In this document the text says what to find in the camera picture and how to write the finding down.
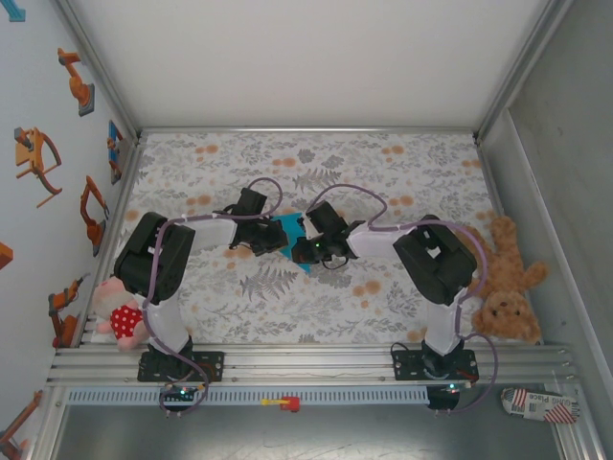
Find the blue object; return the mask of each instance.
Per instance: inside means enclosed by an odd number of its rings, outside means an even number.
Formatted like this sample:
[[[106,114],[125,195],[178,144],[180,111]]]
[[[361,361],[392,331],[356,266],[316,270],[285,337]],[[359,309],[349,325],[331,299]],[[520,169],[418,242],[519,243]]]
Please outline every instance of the blue object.
[[[10,22],[26,22],[26,11],[17,7],[14,0],[0,0],[0,3],[9,14]]]
[[[287,214],[285,216],[275,216],[271,220],[279,220],[287,235],[287,246],[281,249],[281,253],[291,261],[291,249],[296,244],[298,237],[305,236],[305,230],[298,224],[301,213]],[[306,273],[310,273],[310,264],[297,264]]]
[[[109,139],[112,139],[113,142],[115,143],[115,145],[117,146],[117,133],[119,132],[119,130],[117,129],[117,127],[115,126],[115,124],[113,123],[112,120],[108,121],[108,137]],[[108,150],[108,159],[113,161],[114,163],[117,163],[117,152],[114,149],[109,149]]]

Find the floral tablecloth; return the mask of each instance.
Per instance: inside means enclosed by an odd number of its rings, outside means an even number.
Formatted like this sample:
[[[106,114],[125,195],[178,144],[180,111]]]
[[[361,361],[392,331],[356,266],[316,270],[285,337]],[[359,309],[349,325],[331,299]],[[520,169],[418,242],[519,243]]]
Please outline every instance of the floral tablecloth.
[[[493,218],[470,134],[151,133],[143,142],[116,255],[145,212],[172,218],[222,209],[259,176],[281,183],[280,214],[304,211],[328,185],[351,183],[389,203],[381,224],[434,214],[487,235]],[[272,185],[256,189],[274,203]],[[327,199],[347,221],[367,219],[380,206],[349,189]],[[244,247],[193,253],[179,298],[196,343],[418,341],[426,317],[426,301],[399,261],[363,259],[306,274],[280,253],[255,258]],[[478,307],[466,302],[465,333]]]

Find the brown teddy bear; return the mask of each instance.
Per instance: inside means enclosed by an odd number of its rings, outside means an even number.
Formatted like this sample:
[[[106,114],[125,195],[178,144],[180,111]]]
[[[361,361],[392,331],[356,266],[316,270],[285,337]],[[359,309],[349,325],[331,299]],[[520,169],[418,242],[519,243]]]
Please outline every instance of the brown teddy bear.
[[[537,342],[541,331],[524,292],[545,280],[547,266],[535,262],[524,269],[517,247],[517,229],[508,217],[495,218],[491,223],[490,231],[497,252],[492,251],[477,229],[467,227],[467,230],[483,246],[488,259],[488,278],[478,294],[485,303],[473,315],[473,326],[481,334]],[[458,237],[481,265],[474,244],[462,234]],[[473,280],[471,287],[476,288],[478,283],[478,280]]]

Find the teddy bear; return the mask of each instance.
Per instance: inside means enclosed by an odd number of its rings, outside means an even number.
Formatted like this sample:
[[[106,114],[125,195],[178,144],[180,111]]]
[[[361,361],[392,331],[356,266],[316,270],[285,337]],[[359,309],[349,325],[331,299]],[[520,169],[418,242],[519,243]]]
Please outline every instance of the teddy bear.
[[[104,320],[96,331],[115,334],[120,351],[131,350],[149,337],[138,302],[119,278],[109,278],[94,289],[92,306]]]
[[[496,252],[477,229],[467,227],[467,230],[483,246],[488,260],[488,278],[478,293],[485,302],[472,317],[475,330],[485,335],[536,343],[541,337],[541,331],[524,294],[547,278],[547,266],[535,262],[524,269],[517,246],[517,228],[511,218],[495,218],[491,222],[490,232]],[[481,265],[472,241],[462,234],[458,237]],[[473,280],[470,287],[476,288],[478,284],[479,280]]]

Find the metal rail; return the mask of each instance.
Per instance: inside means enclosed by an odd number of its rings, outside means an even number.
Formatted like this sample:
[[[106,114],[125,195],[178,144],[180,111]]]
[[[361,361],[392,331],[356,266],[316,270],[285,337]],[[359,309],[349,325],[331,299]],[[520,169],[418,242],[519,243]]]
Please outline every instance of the metal rail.
[[[420,345],[409,345],[417,350]],[[488,383],[493,359],[487,345],[469,343],[481,379]],[[113,345],[86,345],[59,350],[49,372],[49,386],[141,385],[136,380],[145,348],[119,353]],[[387,345],[194,345],[196,351],[226,354],[224,378],[215,385],[399,385],[432,384],[432,380],[395,380]],[[499,383],[548,383],[575,380],[570,352],[559,346],[499,345]]]

